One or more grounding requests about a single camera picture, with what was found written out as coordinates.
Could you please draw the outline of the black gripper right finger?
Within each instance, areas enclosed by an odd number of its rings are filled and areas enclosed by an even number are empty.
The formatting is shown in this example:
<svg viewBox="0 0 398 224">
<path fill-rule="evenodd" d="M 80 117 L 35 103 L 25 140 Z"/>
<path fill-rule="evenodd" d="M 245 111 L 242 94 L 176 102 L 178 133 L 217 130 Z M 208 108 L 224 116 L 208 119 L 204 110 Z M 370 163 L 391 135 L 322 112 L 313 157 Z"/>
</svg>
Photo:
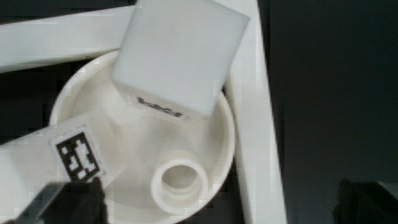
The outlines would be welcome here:
<svg viewBox="0 0 398 224">
<path fill-rule="evenodd" d="M 334 224 L 398 224 L 398 183 L 341 180 Z"/>
</svg>

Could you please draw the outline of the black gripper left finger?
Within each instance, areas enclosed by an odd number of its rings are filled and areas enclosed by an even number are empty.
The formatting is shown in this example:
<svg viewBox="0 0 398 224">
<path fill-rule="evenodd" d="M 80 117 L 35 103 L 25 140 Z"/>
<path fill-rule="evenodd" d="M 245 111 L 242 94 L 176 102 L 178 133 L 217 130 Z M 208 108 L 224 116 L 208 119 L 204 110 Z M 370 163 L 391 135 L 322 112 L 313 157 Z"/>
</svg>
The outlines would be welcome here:
<svg viewBox="0 0 398 224">
<path fill-rule="evenodd" d="M 48 183 L 11 224 L 108 224 L 101 180 Z"/>
</svg>

